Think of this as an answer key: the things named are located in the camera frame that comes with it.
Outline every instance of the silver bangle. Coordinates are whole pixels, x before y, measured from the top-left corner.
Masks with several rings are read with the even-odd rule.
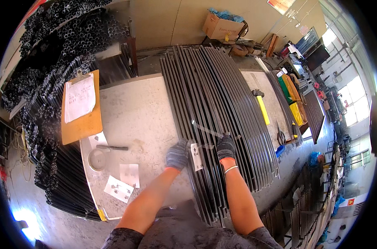
[[[230,168],[228,168],[225,172],[224,172],[224,174],[226,174],[229,170],[231,170],[231,169],[234,169],[234,168],[238,168],[238,166],[231,166]]]

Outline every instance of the hammer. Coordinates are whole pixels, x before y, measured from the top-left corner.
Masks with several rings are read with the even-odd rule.
[[[269,117],[267,116],[265,104],[263,103],[263,100],[262,100],[265,94],[261,92],[261,90],[259,89],[252,90],[252,94],[256,97],[256,99],[258,99],[259,107],[261,107],[261,111],[262,111],[263,118],[265,120],[266,125],[270,124]]]

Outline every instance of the brown clipboard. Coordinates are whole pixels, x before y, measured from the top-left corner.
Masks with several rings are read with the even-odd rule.
[[[65,123],[64,114],[65,114],[65,87],[62,94],[62,108],[61,108],[61,138],[62,144],[67,145],[69,143],[78,141],[82,138],[92,136],[94,134],[100,133],[103,130],[103,124],[101,122],[101,113],[100,113],[100,85],[99,85],[99,70],[94,70],[89,72],[93,74],[94,78],[94,91],[96,93],[96,104],[94,105],[93,110],[79,117],[71,122]],[[78,77],[70,80],[72,84],[82,80],[78,74]]]

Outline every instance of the gloved hand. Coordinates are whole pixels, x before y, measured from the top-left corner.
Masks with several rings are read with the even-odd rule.
[[[234,155],[236,154],[236,147],[229,135],[223,135],[222,138],[219,138],[218,144],[216,145],[216,151],[219,161],[225,158],[234,159]]]
[[[188,140],[183,138],[174,146],[168,149],[166,153],[166,166],[182,171],[188,162],[188,151],[186,150]]]

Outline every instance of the scissors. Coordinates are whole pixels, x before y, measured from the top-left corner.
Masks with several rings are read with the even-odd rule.
[[[279,142],[279,145],[285,145],[286,139],[284,133],[280,130],[279,122],[277,122],[277,129],[279,129],[279,132],[277,133],[277,141]]]

